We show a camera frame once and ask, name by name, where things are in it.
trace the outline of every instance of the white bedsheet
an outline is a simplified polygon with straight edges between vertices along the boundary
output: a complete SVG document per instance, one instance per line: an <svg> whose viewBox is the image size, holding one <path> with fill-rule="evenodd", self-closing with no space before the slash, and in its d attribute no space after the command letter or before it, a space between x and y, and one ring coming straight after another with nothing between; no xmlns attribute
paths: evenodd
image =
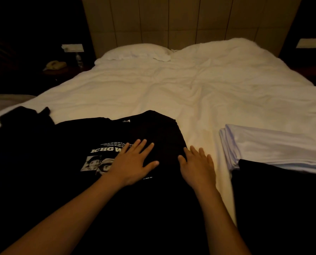
<svg viewBox="0 0 316 255"><path fill-rule="evenodd" d="M171 56L170 62L101 62L22 105L38 112L48 106L55 123L150 109L176 119L187 145L213 156L217 188L235 221L220 128L235 124L316 139L316 87L244 39L194 45Z"/></svg>

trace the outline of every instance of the left hand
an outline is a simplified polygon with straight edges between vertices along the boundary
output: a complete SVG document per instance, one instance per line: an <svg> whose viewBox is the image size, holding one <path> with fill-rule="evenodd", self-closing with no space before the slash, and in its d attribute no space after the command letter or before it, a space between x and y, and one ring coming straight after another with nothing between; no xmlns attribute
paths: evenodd
<svg viewBox="0 0 316 255"><path fill-rule="evenodd" d="M129 143L121 149L119 154L113 161L113 164L107 174L108 177L113 177L118 181L122 187L134 184L143 179L149 171L159 165L158 161L153 161L147 166L143 167L144 159L153 149L154 144L151 143L145 150L142 151L147 140L140 141L139 139L130 147Z"/></svg>

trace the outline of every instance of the forearm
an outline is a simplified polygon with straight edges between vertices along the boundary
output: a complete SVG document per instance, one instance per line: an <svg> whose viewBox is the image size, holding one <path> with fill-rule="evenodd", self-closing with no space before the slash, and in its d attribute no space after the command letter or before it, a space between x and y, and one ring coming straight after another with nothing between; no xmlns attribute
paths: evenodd
<svg viewBox="0 0 316 255"><path fill-rule="evenodd" d="M203 210L210 254L250 254L215 187L196 192Z"/></svg>
<svg viewBox="0 0 316 255"><path fill-rule="evenodd" d="M2 254L70 254L100 210L120 188L118 182L104 175Z"/></svg>

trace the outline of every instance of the folded white towel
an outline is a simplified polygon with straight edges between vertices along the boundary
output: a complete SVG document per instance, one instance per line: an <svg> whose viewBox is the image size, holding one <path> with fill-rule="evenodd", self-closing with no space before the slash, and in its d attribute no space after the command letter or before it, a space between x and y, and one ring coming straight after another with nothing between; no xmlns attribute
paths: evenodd
<svg viewBox="0 0 316 255"><path fill-rule="evenodd" d="M220 137L230 171L245 159L316 173L316 141L304 134L226 124Z"/></svg>

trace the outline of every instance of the beige wall panel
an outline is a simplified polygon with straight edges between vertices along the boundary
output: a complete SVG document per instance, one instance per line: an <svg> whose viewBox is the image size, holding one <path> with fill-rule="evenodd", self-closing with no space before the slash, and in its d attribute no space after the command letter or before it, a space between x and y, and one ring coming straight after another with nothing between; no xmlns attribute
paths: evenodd
<svg viewBox="0 0 316 255"><path fill-rule="evenodd" d="M115 31L140 31L138 0L111 0Z"/></svg>
<svg viewBox="0 0 316 255"><path fill-rule="evenodd" d="M267 49L276 57L279 55L286 39L289 28L259 28L255 42L262 48Z"/></svg>
<svg viewBox="0 0 316 255"><path fill-rule="evenodd" d="M118 47L141 43L140 32L116 32Z"/></svg>
<svg viewBox="0 0 316 255"><path fill-rule="evenodd" d="M169 26L169 0L139 0L142 31L164 31Z"/></svg>
<svg viewBox="0 0 316 255"><path fill-rule="evenodd" d="M257 28L256 29L228 29L226 31L225 39L229 40L235 37L242 37L249 39L251 41L255 40Z"/></svg>
<svg viewBox="0 0 316 255"><path fill-rule="evenodd" d="M95 51L96 58L100 58L107 51L117 47L117 42L115 40L115 33L91 33L93 47Z"/></svg>
<svg viewBox="0 0 316 255"><path fill-rule="evenodd" d="M114 32L109 0L83 0L91 32Z"/></svg>
<svg viewBox="0 0 316 255"><path fill-rule="evenodd" d="M170 0L169 30L197 29L199 0Z"/></svg>
<svg viewBox="0 0 316 255"><path fill-rule="evenodd" d="M258 27L266 0L234 0L230 13L230 29Z"/></svg>
<svg viewBox="0 0 316 255"><path fill-rule="evenodd" d="M290 27L301 0L267 0L260 27Z"/></svg>
<svg viewBox="0 0 316 255"><path fill-rule="evenodd" d="M232 0L201 0L197 29L226 29Z"/></svg>
<svg viewBox="0 0 316 255"><path fill-rule="evenodd" d="M198 30L196 44L224 40L225 29Z"/></svg>
<svg viewBox="0 0 316 255"><path fill-rule="evenodd" d="M181 50L196 43L196 30L170 30L169 49Z"/></svg>
<svg viewBox="0 0 316 255"><path fill-rule="evenodd" d="M168 31L142 31L143 43L168 47Z"/></svg>

